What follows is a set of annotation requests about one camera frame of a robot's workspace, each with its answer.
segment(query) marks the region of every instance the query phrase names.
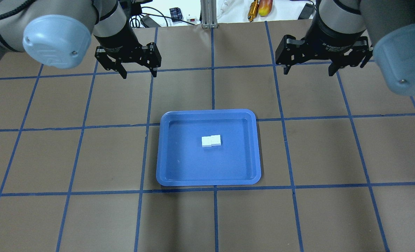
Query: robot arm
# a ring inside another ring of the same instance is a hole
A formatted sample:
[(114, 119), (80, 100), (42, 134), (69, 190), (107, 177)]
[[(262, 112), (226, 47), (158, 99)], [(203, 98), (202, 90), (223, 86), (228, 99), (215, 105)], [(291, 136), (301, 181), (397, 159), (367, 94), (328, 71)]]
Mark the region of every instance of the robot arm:
[[(294, 64), (330, 59), (332, 76), (348, 65), (364, 67), (374, 55), (391, 91), (415, 95), (415, 1), (317, 0), (317, 6), (305, 37), (285, 35), (276, 50), (284, 74)], [(366, 28), (374, 48), (361, 37)]]
[[(23, 2), (0, 0), (0, 14)], [(0, 20), (0, 59), (8, 51), (26, 51), (45, 65), (72, 68), (82, 61), (94, 34), (101, 45), (95, 57), (106, 70), (126, 78), (122, 63), (137, 62), (156, 76), (161, 66), (156, 44), (139, 43), (117, 0), (27, 2), (19, 13)]]

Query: white bottle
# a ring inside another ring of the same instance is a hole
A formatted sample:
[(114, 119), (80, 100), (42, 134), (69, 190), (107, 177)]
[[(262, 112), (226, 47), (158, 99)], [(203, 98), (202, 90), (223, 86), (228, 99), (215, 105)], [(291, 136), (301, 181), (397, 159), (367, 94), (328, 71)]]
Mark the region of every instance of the white bottle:
[(224, 0), (223, 4), (221, 5), (219, 14), (217, 15), (217, 19), (223, 16), (223, 13), (225, 13), (229, 6), (234, 2), (234, 0)]

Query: white cube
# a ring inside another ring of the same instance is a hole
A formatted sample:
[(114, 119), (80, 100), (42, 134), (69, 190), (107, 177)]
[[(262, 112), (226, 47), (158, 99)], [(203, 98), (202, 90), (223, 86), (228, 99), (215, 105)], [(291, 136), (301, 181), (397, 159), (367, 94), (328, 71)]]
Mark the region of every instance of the white cube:
[(220, 146), (221, 145), (221, 136), (220, 135), (212, 135), (210, 136), (210, 143), (212, 146)]
[(201, 137), (202, 147), (212, 147), (212, 137), (211, 136), (202, 136)]

